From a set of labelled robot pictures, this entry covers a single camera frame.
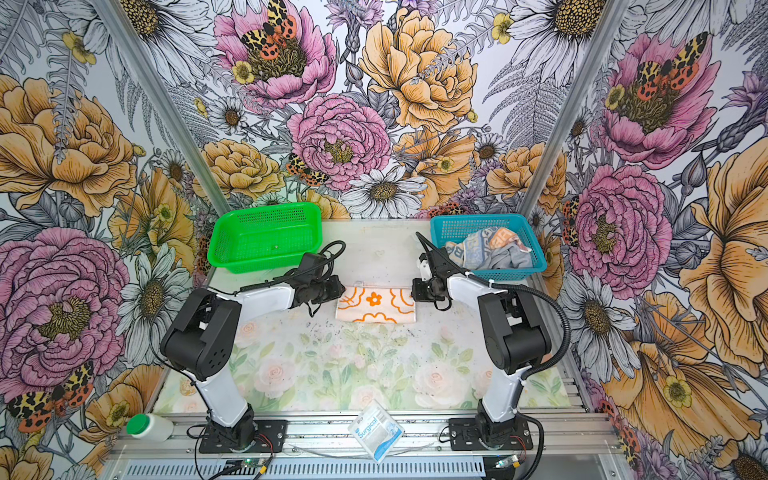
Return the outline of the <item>orange white floral towel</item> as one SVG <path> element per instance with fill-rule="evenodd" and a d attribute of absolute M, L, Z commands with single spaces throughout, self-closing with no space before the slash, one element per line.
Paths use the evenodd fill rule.
<path fill-rule="evenodd" d="M 405 325 L 416 322 L 416 307 L 410 289 L 348 287 L 338 300 L 335 318 L 348 323 Z"/>

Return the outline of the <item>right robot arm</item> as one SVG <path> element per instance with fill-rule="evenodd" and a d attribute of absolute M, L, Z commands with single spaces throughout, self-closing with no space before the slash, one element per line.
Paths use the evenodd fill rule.
<path fill-rule="evenodd" d="M 431 303 L 441 312 L 455 303 L 466 306 L 480 321 L 485 349 L 495 367 L 470 430 L 487 449 L 498 449 L 512 440 L 529 448 L 531 443 L 523 439 L 528 421 L 520 412 L 520 398 L 527 379 L 558 360 L 557 356 L 544 360 L 552 341 L 537 302 L 552 307 L 557 303 L 525 285 L 482 279 L 456 265 L 444 248 L 423 234 L 416 238 L 423 252 L 418 260 L 420 276 L 412 281 L 414 301 Z"/>

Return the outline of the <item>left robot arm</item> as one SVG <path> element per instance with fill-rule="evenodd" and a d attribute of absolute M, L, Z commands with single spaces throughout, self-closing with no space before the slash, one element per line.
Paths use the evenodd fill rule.
<path fill-rule="evenodd" d="M 224 448 L 245 451 L 257 439 L 254 410 L 228 366 L 242 320 L 306 306 L 311 315 L 340 299 L 345 286 L 333 272 L 345 243 L 334 241 L 305 253 L 297 267 L 235 292 L 193 290 L 160 341 L 172 368 L 190 378 L 207 409 L 209 437 Z"/>

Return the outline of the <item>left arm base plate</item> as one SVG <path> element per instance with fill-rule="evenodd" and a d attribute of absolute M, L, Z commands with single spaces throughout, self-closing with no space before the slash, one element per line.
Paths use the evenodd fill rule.
<path fill-rule="evenodd" d="M 286 420 L 257 419 L 233 427 L 210 422 L 198 449 L 203 454 L 280 453 L 287 427 Z"/>

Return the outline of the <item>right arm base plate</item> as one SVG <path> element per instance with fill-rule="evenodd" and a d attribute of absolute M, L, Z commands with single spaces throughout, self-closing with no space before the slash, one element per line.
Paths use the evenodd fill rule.
<path fill-rule="evenodd" d="M 505 422 L 491 422 L 484 415 L 451 418 L 448 435 L 453 451 L 522 451 L 533 448 L 528 423 L 519 416 Z"/>

